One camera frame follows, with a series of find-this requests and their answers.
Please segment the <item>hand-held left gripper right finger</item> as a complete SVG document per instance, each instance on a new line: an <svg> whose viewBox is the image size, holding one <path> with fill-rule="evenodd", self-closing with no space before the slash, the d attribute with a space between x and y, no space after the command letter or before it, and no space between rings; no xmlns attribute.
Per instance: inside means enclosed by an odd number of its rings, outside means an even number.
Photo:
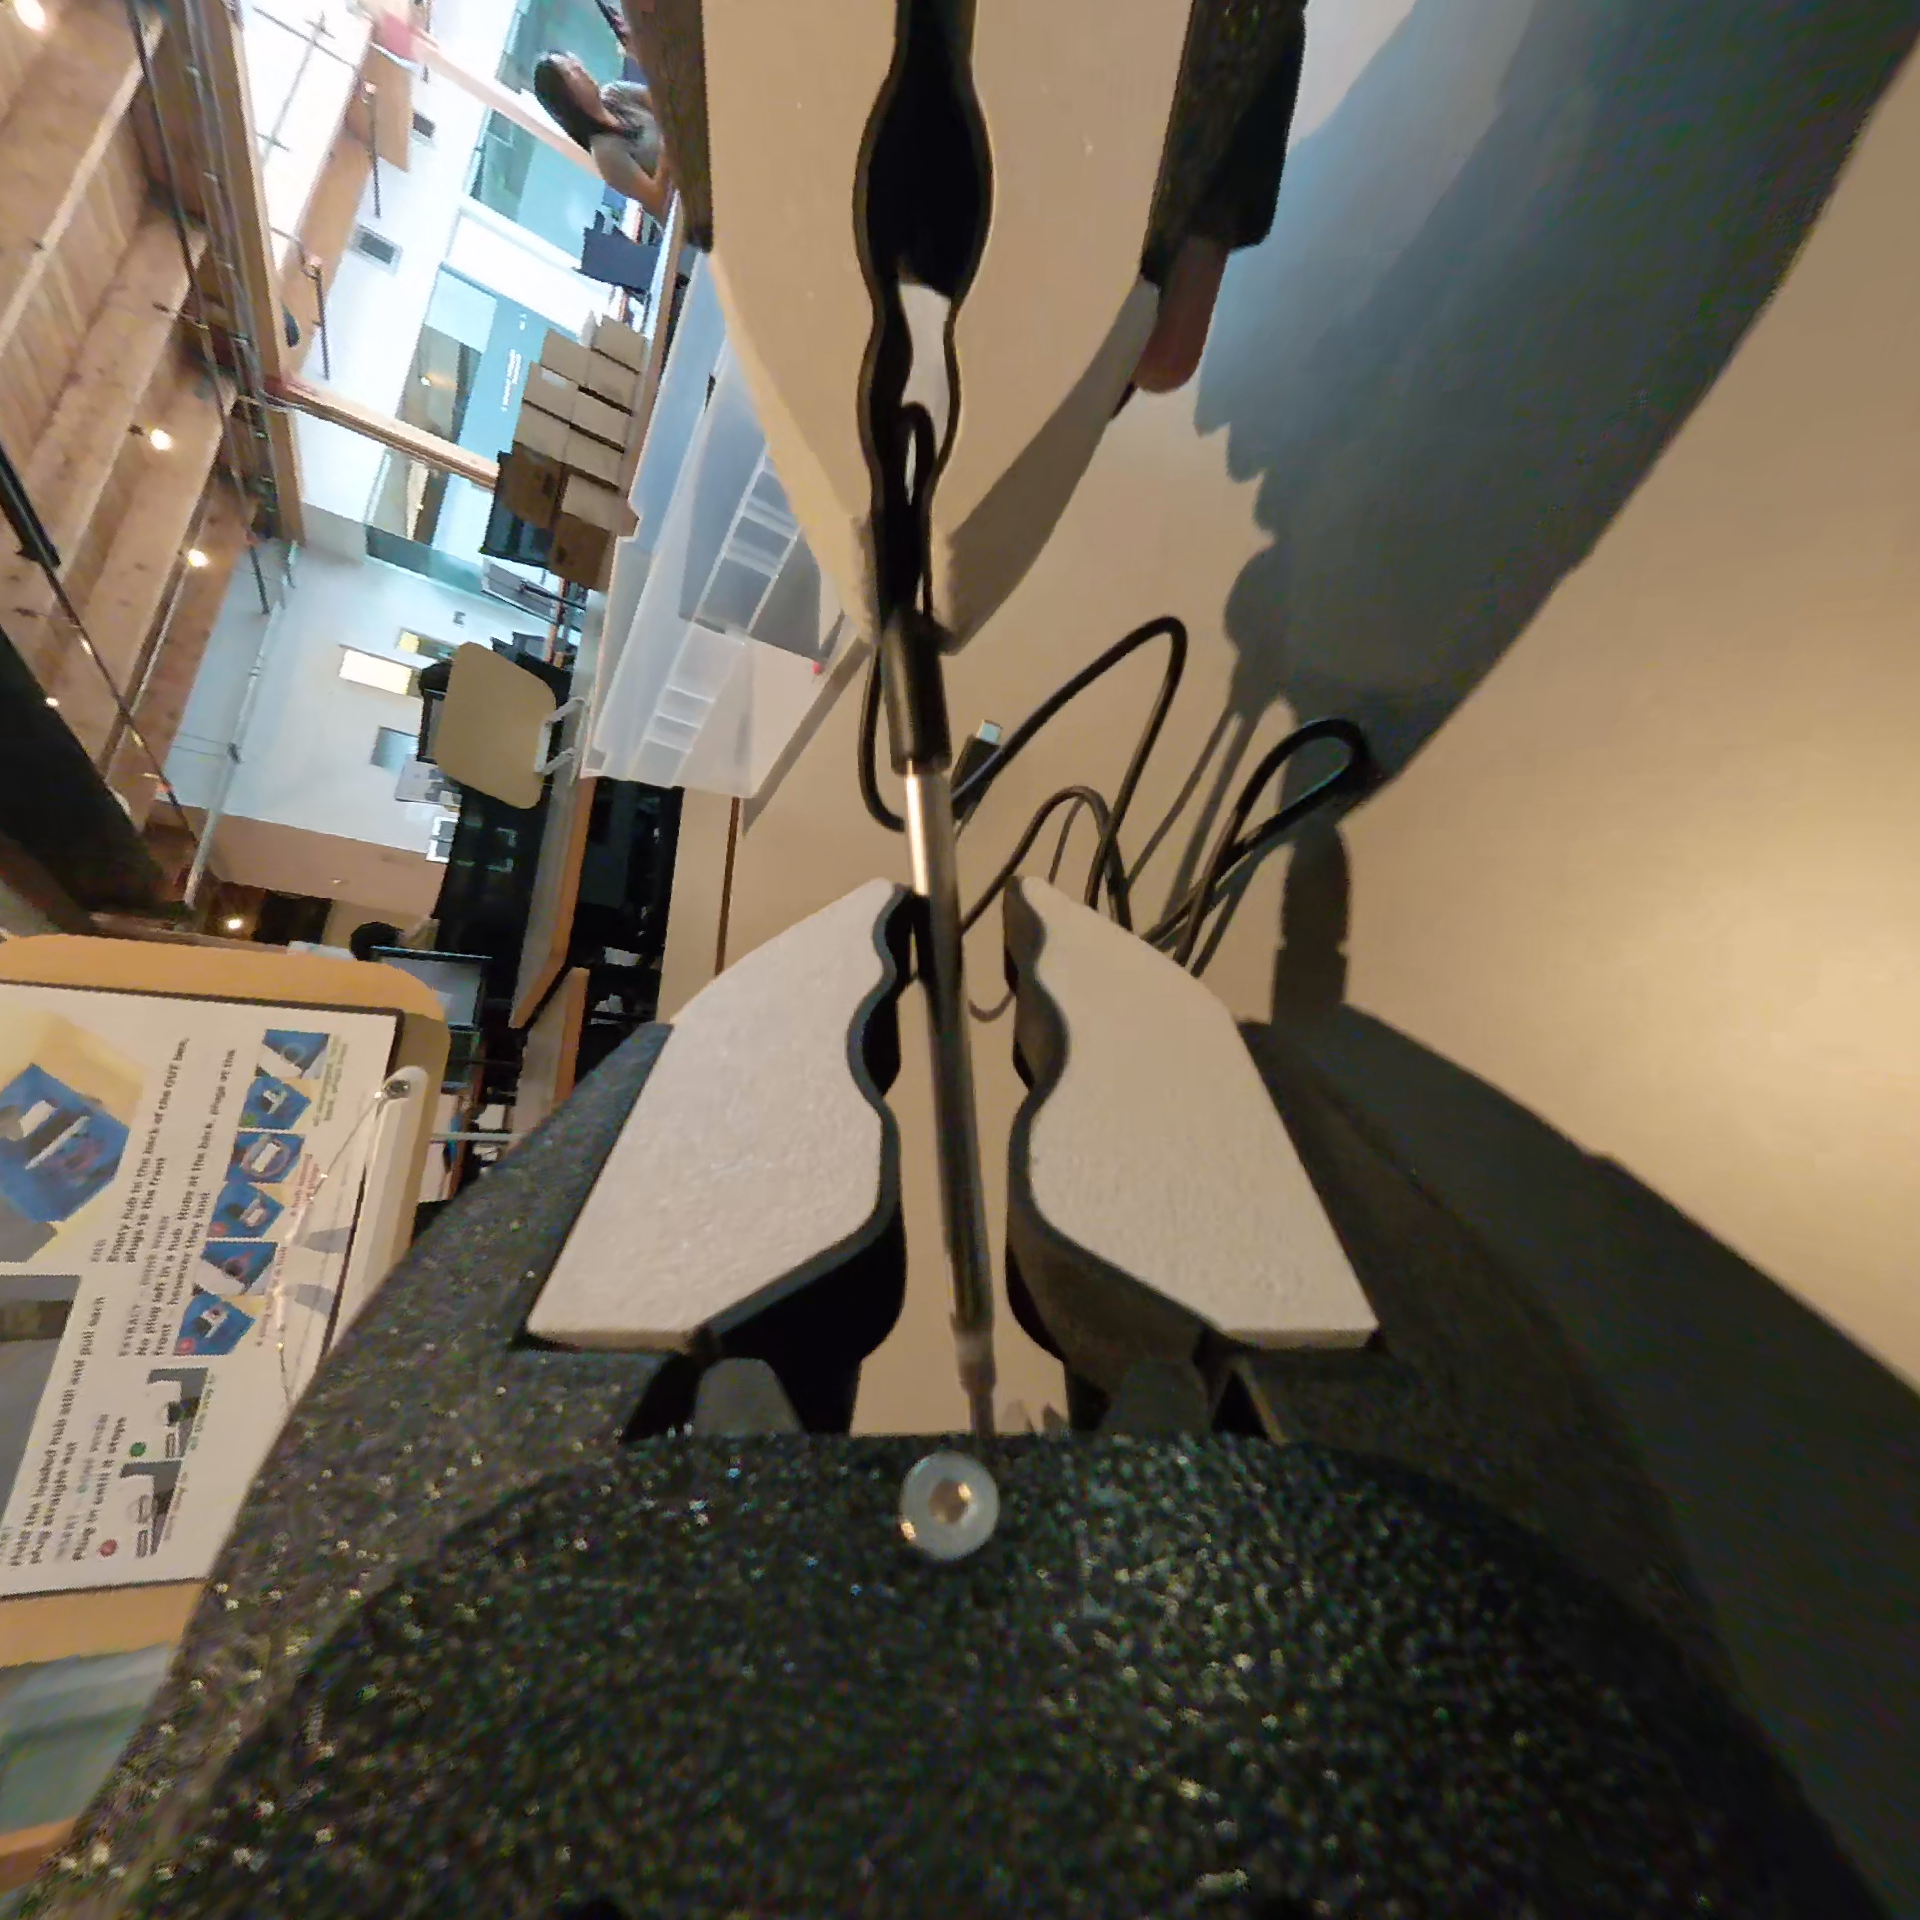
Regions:
<svg viewBox="0 0 1920 1920"><path fill-rule="evenodd" d="M1006 1288L1064 1367L1064 1429L1152 1399L1206 1425L1252 1362L1358 1367L1376 1309L1226 1005L1038 879L1006 888L1002 950Z"/></svg>

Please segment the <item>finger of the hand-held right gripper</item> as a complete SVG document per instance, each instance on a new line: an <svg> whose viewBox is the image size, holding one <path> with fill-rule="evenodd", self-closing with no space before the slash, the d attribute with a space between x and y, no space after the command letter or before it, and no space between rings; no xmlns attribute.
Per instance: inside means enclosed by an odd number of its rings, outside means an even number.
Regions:
<svg viewBox="0 0 1920 1920"><path fill-rule="evenodd" d="M848 625L881 635L862 439L876 303L862 153L896 6L705 6L712 269L788 507Z"/></svg>
<svg viewBox="0 0 1920 1920"><path fill-rule="evenodd" d="M1192 6L976 6L988 229L952 321L931 601L979 635L1045 552L1158 313L1144 277Z"/></svg>

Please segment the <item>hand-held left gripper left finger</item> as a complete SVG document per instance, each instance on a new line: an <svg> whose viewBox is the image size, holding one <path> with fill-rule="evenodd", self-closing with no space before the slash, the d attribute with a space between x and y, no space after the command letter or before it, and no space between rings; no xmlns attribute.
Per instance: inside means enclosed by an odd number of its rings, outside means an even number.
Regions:
<svg viewBox="0 0 1920 1920"><path fill-rule="evenodd" d="M756 1361L848 1434L905 1304L899 998L910 894L867 880L665 1026L523 1327L572 1354Z"/></svg>

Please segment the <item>white usb hub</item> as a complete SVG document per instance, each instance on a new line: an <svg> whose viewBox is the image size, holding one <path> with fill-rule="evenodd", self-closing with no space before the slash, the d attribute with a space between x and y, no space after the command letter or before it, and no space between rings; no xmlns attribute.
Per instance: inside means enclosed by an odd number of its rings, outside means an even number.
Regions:
<svg viewBox="0 0 1920 1920"><path fill-rule="evenodd" d="M921 901L920 982L929 1023L952 1320L963 1350L980 1354L989 1344L995 1321L993 1254L976 1129L953 787L947 769L916 760L904 769L904 816L910 870Z"/></svg>

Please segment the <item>clear plastic bin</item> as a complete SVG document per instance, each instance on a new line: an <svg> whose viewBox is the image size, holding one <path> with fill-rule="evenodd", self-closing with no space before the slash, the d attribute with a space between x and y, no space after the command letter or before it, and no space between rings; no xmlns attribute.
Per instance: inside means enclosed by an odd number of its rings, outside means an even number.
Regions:
<svg viewBox="0 0 1920 1920"><path fill-rule="evenodd" d="M584 767L755 810L873 650L802 535L707 265L693 270L648 425Z"/></svg>

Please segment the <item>person's right hand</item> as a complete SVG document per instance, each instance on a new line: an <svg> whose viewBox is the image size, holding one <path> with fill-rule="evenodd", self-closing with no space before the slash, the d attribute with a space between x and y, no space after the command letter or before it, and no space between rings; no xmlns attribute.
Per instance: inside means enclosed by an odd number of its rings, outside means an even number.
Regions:
<svg viewBox="0 0 1920 1920"><path fill-rule="evenodd" d="M1193 235L1173 258L1158 288L1158 313L1134 374L1141 394L1174 394L1198 370L1210 342L1230 251Z"/></svg>

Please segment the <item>stack of cardboard boxes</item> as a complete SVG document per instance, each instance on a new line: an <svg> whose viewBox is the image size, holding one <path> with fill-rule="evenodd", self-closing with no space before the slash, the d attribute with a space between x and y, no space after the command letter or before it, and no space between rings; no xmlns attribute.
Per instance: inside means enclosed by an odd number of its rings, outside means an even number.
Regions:
<svg viewBox="0 0 1920 1920"><path fill-rule="evenodd" d="M570 590L608 585L616 546L638 525L651 343L616 317L581 337L549 330L518 390L497 461L483 555L540 570Z"/></svg>

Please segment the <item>rounded beige board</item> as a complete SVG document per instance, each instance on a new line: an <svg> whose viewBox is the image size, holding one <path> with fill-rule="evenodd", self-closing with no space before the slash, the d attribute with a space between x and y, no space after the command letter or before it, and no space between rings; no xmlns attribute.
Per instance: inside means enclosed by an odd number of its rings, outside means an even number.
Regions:
<svg viewBox="0 0 1920 1920"><path fill-rule="evenodd" d="M506 810L536 810L546 779L576 751L560 739L581 701L555 690L525 665L467 642L448 661L448 685L433 733L433 762L464 794Z"/></svg>

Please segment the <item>instruction sheet on stand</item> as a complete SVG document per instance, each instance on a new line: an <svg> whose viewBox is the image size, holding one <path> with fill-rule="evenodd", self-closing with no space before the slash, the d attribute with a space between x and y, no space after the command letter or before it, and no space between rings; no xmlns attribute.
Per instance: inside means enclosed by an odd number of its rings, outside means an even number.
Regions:
<svg viewBox="0 0 1920 1920"><path fill-rule="evenodd" d="M38 936L3 961L5 1673L178 1639L330 1352L289 1230L448 1023L387 966Z"/></svg>

